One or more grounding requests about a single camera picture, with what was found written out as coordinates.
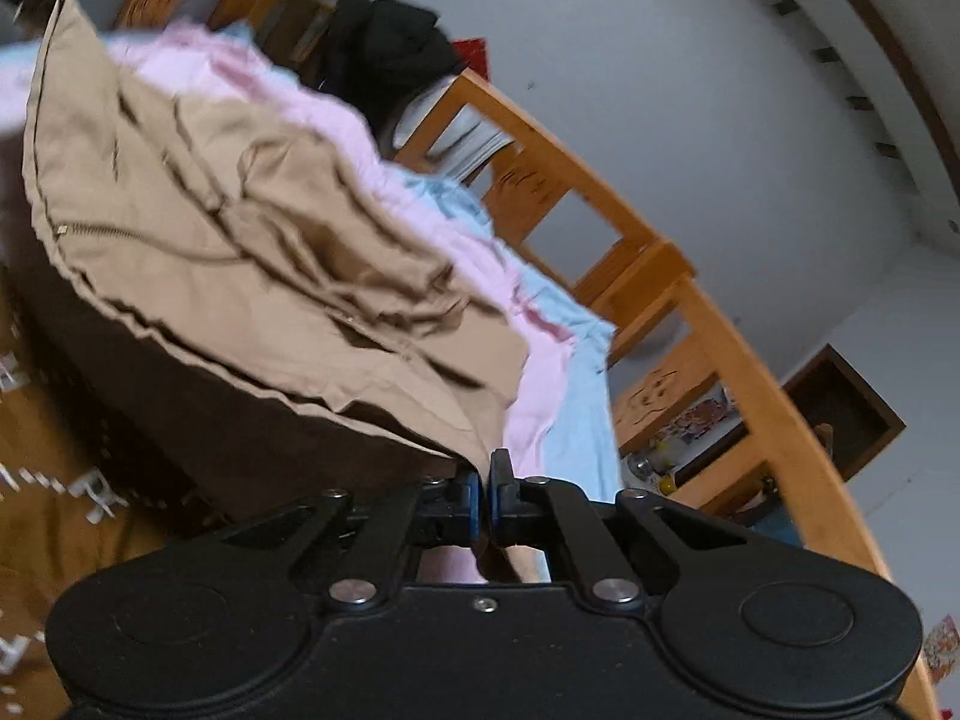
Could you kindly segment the tan hooded zip jacket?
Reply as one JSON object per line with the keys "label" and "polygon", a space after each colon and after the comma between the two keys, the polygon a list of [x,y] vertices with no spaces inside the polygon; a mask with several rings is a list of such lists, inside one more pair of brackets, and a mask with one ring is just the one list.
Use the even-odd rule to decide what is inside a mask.
{"label": "tan hooded zip jacket", "polygon": [[359,182],[242,99],[172,94],[53,0],[7,265],[145,496],[239,522],[486,473],[529,357],[505,312]]}

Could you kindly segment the light blue bed sheet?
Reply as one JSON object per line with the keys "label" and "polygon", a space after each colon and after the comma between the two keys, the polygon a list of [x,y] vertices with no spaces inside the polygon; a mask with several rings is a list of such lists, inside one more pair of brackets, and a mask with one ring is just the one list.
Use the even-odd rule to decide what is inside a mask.
{"label": "light blue bed sheet", "polygon": [[[517,471],[573,481],[596,499],[612,497],[619,484],[605,373],[612,325],[497,241],[490,213],[470,190],[446,177],[389,166],[358,110],[293,82],[249,41],[228,32],[197,25],[161,34],[111,32],[106,47],[112,59],[164,93],[260,103],[331,138],[381,205],[451,255],[455,271],[503,309],[527,341],[529,359],[503,434]],[[244,454],[278,458],[278,439],[313,426],[281,401],[257,405],[180,364],[158,367],[155,382],[130,395],[103,376],[91,382],[191,478],[210,472],[217,460],[236,468]]]}

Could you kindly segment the pink shirt on bed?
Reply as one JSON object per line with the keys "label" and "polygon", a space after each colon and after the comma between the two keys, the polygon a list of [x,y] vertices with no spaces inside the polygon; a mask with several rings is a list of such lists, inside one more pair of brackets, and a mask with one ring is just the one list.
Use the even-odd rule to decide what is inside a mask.
{"label": "pink shirt on bed", "polygon": [[181,366],[342,427],[487,468],[544,463],[565,333],[398,216],[405,190],[332,99],[169,94],[63,4],[37,52],[25,190],[86,304]]}

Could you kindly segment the dark framed portrait picture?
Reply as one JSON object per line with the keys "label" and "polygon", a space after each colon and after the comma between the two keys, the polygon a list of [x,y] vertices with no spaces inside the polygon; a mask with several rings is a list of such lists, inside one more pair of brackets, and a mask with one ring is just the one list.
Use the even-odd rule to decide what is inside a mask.
{"label": "dark framed portrait picture", "polygon": [[784,384],[843,481],[862,472],[907,425],[831,344]]}

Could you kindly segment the brown PF patterned blanket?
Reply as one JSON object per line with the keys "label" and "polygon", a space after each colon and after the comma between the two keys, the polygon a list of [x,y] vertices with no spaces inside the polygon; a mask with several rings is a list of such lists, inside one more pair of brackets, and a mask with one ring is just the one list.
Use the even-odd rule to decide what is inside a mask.
{"label": "brown PF patterned blanket", "polygon": [[452,463],[262,398],[86,305],[34,234],[21,140],[2,142],[2,712],[67,708],[44,634],[88,575],[343,486]]}

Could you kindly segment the white grey knit cloth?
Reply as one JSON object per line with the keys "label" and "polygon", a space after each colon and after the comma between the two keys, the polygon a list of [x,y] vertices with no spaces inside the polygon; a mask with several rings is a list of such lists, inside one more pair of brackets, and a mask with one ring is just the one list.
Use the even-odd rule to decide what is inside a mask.
{"label": "white grey knit cloth", "polygon": [[[443,76],[423,93],[418,94],[398,114],[391,146],[395,151],[404,148],[428,112],[454,83],[454,76]],[[452,122],[446,125],[438,140],[428,148],[425,163],[418,172],[431,171],[465,184],[475,172],[482,171],[493,156],[512,144],[512,138],[500,127],[485,119],[472,106],[464,106]]]}

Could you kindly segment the wooden bed frame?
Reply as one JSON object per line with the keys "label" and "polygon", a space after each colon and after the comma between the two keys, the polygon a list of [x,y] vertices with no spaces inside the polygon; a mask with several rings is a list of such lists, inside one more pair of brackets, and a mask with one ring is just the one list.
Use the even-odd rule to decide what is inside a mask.
{"label": "wooden bed frame", "polygon": [[592,502],[641,582],[594,608],[544,553],[439,546],[389,603],[332,608],[324,580],[366,499],[327,488],[99,572],[53,608],[50,658],[78,718],[931,718],[918,611],[832,461],[669,239],[521,109],[460,75],[402,149],[460,109],[512,137],[485,203],[512,245],[566,195],[615,231],[574,296],[626,351],[669,314],[688,335],[620,401],[633,450],[716,383],[742,444],[690,493]]}

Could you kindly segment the red paper on wall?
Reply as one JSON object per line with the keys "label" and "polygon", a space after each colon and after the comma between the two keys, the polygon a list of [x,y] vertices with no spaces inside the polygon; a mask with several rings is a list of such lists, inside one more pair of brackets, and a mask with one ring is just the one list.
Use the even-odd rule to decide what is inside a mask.
{"label": "red paper on wall", "polygon": [[488,43],[485,37],[469,37],[469,39],[455,39],[452,43],[460,60],[473,73],[477,73],[485,82],[490,79],[488,66]]}

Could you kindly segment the black coat on rail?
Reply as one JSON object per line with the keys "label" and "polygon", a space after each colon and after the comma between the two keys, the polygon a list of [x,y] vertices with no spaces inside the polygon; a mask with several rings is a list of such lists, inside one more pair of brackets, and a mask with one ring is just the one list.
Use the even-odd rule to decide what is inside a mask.
{"label": "black coat on rail", "polygon": [[402,103],[466,68],[438,21],[404,0],[340,0],[317,44],[317,89],[377,135]]}

